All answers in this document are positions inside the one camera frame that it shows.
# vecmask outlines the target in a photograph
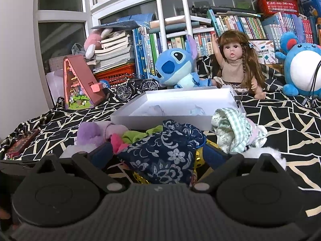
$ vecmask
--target blue plush toy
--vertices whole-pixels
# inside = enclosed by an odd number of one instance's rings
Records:
[[[156,76],[152,76],[161,86],[192,88],[211,86],[210,79],[200,80],[197,72],[193,72],[197,57],[197,45],[192,36],[187,35],[186,50],[172,48],[162,52],[156,63]]]
[[[286,85],[283,93],[287,96],[309,95],[313,77],[319,61],[321,60],[321,47],[311,43],[299,43],[292,32],[283,33],[280,39],[281,52],[275,56],[284,61],[284,76]],[[314,95],[321,98],[321,68],[317,73]]]

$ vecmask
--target red plastic basket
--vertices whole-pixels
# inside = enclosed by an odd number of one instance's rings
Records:
[[[116,87],[117,84],[121,84],[127,81],[128,78],[135,73],[135,64],[130,63],[124,66],[106,70],[101,73],[94,74],[96,80],[107,80],[110,84],[110,87]]]
[[[299,14],[298,0],[257,0],[257,5],[264,17],[277,12]]]

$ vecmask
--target doll's raised arm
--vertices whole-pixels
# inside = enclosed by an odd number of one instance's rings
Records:
[[[212,47],[213,47],[213,51],[216,57],[216,60],[218,62],[218,64],[223,67],[223,63],[224,63],[224,58],[219,50],[219,46],[217,44],[217,38],[215,37],[214,34],[212,34]]]

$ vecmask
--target gray ribbed surface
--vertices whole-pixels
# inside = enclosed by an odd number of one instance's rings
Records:
[[[124,193],[107,195],[100,207],[76,224],[41,229],[27,224],[13,235],[17,241],[294,241],[305,237],[294,224],[257,229],[226,217],[207,194],[183,184],[132,184]]]

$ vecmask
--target red inner ear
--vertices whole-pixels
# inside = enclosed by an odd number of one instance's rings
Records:
[[[290,50],[296,44],[297,44],[297,40],[292,38],[288,40],[288,43],[286,44],[286,48]]]

